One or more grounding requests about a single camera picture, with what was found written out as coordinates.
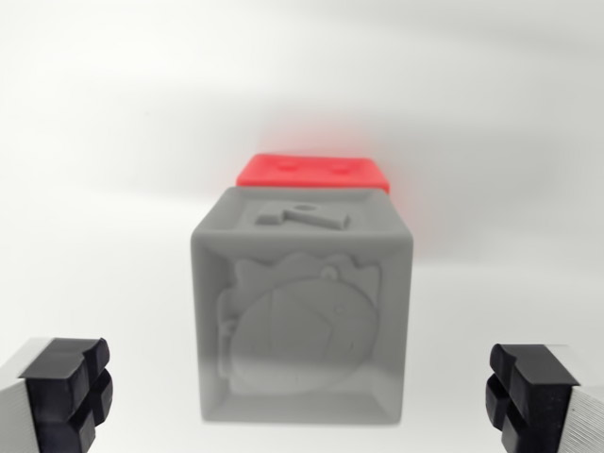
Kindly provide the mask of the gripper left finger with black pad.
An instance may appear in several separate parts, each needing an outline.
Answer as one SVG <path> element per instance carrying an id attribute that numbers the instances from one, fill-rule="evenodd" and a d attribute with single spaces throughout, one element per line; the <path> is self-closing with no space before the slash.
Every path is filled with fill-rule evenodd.
<path id="1" fill-rule="evenodd" d="M 113 398 L 105 339 L 33 338 L 1 366 L 3 452 L 87 452 Z"/>

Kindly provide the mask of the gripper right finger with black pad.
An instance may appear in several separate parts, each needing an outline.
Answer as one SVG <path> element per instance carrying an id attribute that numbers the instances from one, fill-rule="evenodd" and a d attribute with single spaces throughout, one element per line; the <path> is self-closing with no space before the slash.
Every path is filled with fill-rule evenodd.
<path id="1" fill-rule="evenodd" d="M 603 375 L 562 344 L 495 344 L 485 389 L 511 453 L 601 452 Z"/>

